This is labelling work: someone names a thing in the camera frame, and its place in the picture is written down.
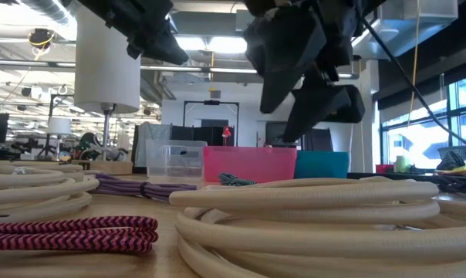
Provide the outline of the striped knit hat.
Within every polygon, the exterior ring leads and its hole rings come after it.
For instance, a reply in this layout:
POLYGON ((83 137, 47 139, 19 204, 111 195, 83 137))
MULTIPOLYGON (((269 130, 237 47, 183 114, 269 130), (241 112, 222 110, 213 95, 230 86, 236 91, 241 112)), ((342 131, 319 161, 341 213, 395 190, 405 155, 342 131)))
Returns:
POLYGON ((441 163, 437 166, 437 170, 451 171, 464 166, 464 159, 459 154, 453 151, 448 151, 446 155, 442 158, 441 163))

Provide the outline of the black partition panel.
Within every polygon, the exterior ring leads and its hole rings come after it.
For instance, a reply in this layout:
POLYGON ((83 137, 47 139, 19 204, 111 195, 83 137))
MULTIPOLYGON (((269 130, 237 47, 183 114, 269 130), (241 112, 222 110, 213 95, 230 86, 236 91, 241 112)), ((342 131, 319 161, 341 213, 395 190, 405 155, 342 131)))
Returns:
POLYGON ((175 141, 205 141, 208 146, 234 146, 235 130, 229 128, 231 136, 223 137, 223 127, 171 126, 170 139, 175 141))
POLYGON ((330 129, 312 129, 302 137, 304 151, 333 151, 330 129))

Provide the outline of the pink plastic bin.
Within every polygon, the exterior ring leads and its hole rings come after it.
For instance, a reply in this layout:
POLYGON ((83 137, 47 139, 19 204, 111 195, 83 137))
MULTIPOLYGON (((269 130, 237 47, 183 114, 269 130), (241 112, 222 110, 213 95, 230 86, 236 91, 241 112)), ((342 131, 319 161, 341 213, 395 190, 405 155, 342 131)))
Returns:
POLYGON ((204 179, 219 182, 226 173, 245 180, 265 183, 294 178, 297 150, 281 147, 203 148, 204 179))

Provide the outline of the ceiling light panel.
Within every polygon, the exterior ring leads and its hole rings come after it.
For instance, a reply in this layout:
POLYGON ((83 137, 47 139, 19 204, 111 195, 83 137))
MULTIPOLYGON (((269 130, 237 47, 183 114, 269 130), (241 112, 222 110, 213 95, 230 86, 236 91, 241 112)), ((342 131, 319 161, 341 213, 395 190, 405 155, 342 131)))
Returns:
POLYGON ((178 45, 187 51, 207 50, 215 53, 236 54, 244 53, 247 42, 240 37, 214 36, 176 36, 178 45))

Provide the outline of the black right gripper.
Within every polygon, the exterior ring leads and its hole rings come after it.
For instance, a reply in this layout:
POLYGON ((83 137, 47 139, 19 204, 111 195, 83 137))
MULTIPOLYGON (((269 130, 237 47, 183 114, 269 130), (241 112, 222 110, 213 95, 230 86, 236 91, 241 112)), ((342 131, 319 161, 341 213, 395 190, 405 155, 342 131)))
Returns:
MULTIPOLYGON (((386 0, 245 0, 254 17, 243 33, 245 55, 263 78, 260 111, 270 114, 310 68, 338 80, 350 64, 351 40, 363 34, 361 19, 386 0)), ((353 85, 293 90, 295 103, 283 134, 295 142, 320 122, 357 124, 365 114, 353 85)))

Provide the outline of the yellow green cup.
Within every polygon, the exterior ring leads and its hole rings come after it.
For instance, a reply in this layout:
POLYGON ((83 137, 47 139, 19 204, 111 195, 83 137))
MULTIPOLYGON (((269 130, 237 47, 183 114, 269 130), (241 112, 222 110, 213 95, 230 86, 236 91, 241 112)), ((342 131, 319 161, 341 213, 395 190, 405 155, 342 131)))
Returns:
POLYGON ((410 160, 404 155, 396 156, 396 160, 393 165, 393 171, 395 173, 407 173, 410 169, 410 160))

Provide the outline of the small white shade lamp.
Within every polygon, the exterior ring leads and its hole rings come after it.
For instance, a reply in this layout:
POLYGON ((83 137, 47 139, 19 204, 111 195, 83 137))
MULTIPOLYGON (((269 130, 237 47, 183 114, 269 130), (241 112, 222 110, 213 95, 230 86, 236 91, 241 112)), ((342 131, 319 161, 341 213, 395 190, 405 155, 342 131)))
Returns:
POLYGON ((49 119, 48 133, 50 135, 56 135, 56 160, 60 161, 60 148, 63 136, 69 136, 72 134, 71 120, 63 117, 51 117, 49 119))

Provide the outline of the black metal frame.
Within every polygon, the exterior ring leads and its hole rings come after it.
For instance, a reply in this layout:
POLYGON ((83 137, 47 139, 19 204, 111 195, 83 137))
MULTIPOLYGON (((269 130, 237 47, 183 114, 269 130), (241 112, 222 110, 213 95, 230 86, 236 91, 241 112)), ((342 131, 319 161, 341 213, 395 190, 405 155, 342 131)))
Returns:
MULTIPOLYGON (((202 100, 202 101, 198 101, 198 100, 185 100, 184 103, 183 103, 183 108, 182 108, 182 126, 185 127, 186 126, 186 119, 187 119, 187 105, 189 103, 194 103, 194 104, 201 104, 201 105, 205 105, 205 106, 221 106, 221 105, 226 105, 226 106, 230 106, 230 105, 235 105, 236 106, 236 111, 235 111, 235 116, 236 116, 236 125, 233 126, 233 129, 235 131, 238 130, 238 126, 239 126, 239 114, 240 114, 240 103, 239 102, 221 102, 220 100, 202 100)), ((232 134, 235 136, 235 139, 233 140, 233 143, 234 143, 234 146, 237 147, 238 146, 238 133, 235 132, 234 134, 232 134)))

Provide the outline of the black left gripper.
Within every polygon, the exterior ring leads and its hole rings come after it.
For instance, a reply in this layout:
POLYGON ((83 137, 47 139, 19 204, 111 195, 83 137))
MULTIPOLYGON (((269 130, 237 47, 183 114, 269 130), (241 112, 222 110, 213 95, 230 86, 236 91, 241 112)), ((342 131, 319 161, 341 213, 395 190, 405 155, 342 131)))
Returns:
POLYGON ((166 16, 172 9, 171 0, 78 0, 99 16, 109 29, 115 28, 127 37, 127 54, 175 65, 189 60, 178 45, 166 16))

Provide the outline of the teal plastic bin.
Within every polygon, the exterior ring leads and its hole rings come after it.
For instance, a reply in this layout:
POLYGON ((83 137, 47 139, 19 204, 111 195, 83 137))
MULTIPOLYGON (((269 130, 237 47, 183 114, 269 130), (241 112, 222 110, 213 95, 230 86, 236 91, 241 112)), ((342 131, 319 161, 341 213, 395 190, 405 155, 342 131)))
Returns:
POLYGON ((298 151, 294 178, 346 178, 349 166, 347 152, 298 151))

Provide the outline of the dark office desk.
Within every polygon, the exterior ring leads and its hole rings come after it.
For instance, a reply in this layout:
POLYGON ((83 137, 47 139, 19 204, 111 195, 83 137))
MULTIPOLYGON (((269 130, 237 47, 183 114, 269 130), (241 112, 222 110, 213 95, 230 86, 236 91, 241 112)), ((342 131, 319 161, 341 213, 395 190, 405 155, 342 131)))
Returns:
POLYGON ((413 179, 415 181, 429 181, 434 184, 459 184, 466 185, 466 176, 453 176, 453 175, 417 175, 417 174, 403 174, 403 173, 358 173, 350 172, 347 174, 349 179, 371 178, 371 177, 385 177, 392 180, 413 179))

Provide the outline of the grey ceiling duct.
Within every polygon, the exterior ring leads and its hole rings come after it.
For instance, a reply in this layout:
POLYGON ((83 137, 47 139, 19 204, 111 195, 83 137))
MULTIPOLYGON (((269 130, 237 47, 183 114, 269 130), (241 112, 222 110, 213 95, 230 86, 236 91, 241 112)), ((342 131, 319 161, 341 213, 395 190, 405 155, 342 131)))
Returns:
POLYGON ((366 20, 398 57, 458 18, 458 0, 386 0, 366 20))

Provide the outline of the yellow folded item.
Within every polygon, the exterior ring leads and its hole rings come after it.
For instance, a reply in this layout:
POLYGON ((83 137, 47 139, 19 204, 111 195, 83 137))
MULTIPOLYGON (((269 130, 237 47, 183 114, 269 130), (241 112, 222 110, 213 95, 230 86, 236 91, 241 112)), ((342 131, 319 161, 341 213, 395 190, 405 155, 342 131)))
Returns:
POLYGON ((466 166, 462 166, 459 168, 454 168, 451 170, 439 170, 436 169, 434 171, 435 173, 441 174, 441 175, 466 175, 466 166))

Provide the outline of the grey fabric panel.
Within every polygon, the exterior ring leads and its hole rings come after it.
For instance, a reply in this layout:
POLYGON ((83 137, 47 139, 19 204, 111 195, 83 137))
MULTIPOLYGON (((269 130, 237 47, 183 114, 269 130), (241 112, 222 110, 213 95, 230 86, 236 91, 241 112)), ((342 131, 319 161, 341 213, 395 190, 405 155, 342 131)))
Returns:
POLYGON ((144 122, 134 129, 132 161, 135 168, 146 167, 146 140, 168 140, 171 138, 171 125, 144 122))

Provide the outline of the clear plastic bin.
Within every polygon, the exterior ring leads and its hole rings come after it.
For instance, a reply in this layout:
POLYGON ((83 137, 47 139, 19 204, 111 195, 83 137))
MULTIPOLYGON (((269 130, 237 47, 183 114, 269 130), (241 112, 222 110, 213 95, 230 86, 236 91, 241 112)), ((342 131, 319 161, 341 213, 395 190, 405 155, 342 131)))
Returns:
POLYGON ((147 175, 202 178, 205 141, 146 140, 147 175))

